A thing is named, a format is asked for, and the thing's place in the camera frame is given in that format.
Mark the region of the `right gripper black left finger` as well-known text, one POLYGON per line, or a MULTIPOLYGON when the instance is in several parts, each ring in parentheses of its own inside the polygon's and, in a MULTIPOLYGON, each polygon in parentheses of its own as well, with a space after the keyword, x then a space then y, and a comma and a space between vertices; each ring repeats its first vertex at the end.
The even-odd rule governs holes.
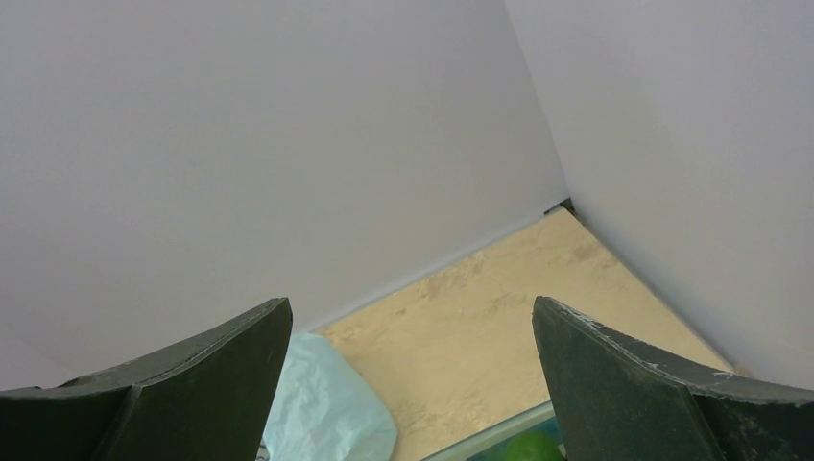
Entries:
POLYGON ((54 388, 1 395, 5 460, 252 460, 292 335, 285 298, 54 388))

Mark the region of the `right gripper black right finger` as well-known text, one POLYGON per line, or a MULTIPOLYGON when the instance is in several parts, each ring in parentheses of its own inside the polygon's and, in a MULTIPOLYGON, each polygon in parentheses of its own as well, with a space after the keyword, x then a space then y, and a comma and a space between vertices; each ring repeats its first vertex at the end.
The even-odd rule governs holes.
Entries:
POLYGON ((813 394, 720 371, 549 297, 532 324, 571 460, 809 460, 813 394))

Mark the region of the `green fake lime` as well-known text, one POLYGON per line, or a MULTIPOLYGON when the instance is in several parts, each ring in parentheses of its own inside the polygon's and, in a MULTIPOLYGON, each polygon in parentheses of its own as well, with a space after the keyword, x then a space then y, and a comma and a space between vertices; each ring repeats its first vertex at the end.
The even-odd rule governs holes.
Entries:
POLYGON ((565 459, 557 441, 540 432, 524 432, 507 444, 504 461, 563 461, 565 459))

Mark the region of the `blue plastic bag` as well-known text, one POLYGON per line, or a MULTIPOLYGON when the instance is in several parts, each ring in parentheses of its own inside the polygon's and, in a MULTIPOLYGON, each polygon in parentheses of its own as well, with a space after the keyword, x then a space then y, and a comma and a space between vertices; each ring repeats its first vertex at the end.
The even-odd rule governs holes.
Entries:
POLYGON ((383 400, 327 338, 292 336, 258 460, 389 460, 397 435, 383 400))

